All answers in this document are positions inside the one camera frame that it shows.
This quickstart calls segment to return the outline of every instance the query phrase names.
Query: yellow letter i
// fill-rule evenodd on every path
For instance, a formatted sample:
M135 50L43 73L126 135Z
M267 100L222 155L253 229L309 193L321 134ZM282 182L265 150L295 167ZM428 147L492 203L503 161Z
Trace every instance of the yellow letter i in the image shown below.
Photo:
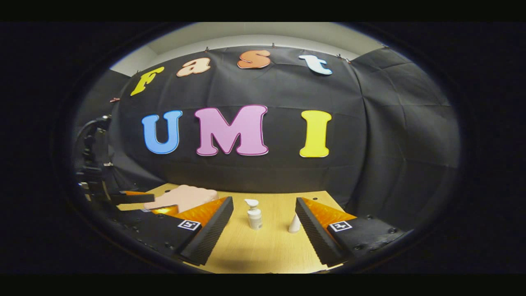
M305 147L299 151L303 157L325 157L329 149L325 147L327 135L327 122L332 119L329 113L317 110L308 110L301 113L307 121L307 139Z

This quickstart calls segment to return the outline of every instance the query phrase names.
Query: letter m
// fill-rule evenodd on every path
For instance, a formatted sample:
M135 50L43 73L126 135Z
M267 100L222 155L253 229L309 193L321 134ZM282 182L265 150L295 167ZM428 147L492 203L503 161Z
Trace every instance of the letter m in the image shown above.
M212 138L225 154L234 148L236 139L240 137L240 145L236 151L241 155L264 155L268 148L263 144L263 115L267 107L263 105L247 105L242 107L228 124L217 108L204 108L196 111L195 116L201 123L201 146L197 154L201 156L216 155L218 149L214 147Z

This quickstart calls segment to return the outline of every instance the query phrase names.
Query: foam letter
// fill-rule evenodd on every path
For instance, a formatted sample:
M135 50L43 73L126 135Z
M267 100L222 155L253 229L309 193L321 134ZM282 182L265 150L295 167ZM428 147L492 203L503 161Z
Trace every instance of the foam letter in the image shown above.
M240 145L236 151L241 155L264 155L268 148L263 144L263 115L267 107L247 105L242 107L229 125L217 108L197 110L195 116L201 123L201 146L197 154L201 156L216 155L218 150L213 146L212 137L225 154L229 154L239 136Z
M192 60L186 64L183 65L183 68L177 72L178 77L183 77L186 75L190 75L192 73L202 73L208 69L210 69L210 66L208 65L210 63L210 59L207 57L198 58L195 60Z
M157 68L155 70L152 70L152 71L150 71L148 73L145 73L145 74L141 75L139 83L137 83L137 86L131 92L130 96L136 95L136 94L142 92L143 90L145 90L146 88L144 87L144 85L145 84L150 84L150 82L152 82L152 80L155 78L155 74L156 73L161 73L163 70L164 70L164 67L161 67L161 68Z
M307 62L307 66L313 70L316 73L324 74L324 75L330 75L332 74L332 71L329 69L325 69L322 64L327 64L324 60L320 60L315 55L300 55L300 59L305 60Z
M270 64L268 51L247 51L242 53L239 58L241 61L237 62L237 66L241 69L249 68L263 68Z
M308 110L301 113L307 121L307 139L305 147L299 151L303 157L325 157L329 149L325 147L327 135L327 122L332 119L329 113L317 110Z
M156 154L168 154L177 148L179 145L179 117L182 114L182 111L175 110L166 112L163 116L168 121L168 140L164 144L157 141L155 123L159 120L159 116L149 115L143 118L144 142L150 151Z

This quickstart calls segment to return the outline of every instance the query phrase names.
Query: black fabric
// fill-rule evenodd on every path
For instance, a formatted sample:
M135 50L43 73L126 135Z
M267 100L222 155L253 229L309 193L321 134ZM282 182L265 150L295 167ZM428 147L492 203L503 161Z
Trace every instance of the black fabric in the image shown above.
M268 50L271 64L242 70L239 55ZM332 74L311 71L299 55L327 61ZM211 59L210 69L177 77L186 62ZM163 66L134 96L140 76ZM196 110L218 108L231 123L242 106L268 107L263 119L263 156L221 150L200 156ZM155 154L144 142L142 118L157 114L159 142L167 140L164 113L181 110L179 146ZM303 158L305 110L332 115L323 158ZM188 184L223 191L304 192L326 190L355 215L373 214L408 230L433 210L456 176L460 134L454 109L414 63L383 48L349 64L335 56L295 48L241 46L194 53L145 69L132 77L115 103L109 130L114 168L152 184Z

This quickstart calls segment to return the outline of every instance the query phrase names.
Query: small white object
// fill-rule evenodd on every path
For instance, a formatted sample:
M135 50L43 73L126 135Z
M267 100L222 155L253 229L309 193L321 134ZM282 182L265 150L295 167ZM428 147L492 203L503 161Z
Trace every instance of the small white object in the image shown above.
M248 213L248 222L250 228L258 230L263 226L261 221L261 210L257 208L259 202L257 200L245 199L245 202L250 206Z
M296 233L299 231L299 227L301 226L301 222L299 221L298 214L294 215L294 218L292 219L292 222L289 226L289 232L290 233Z

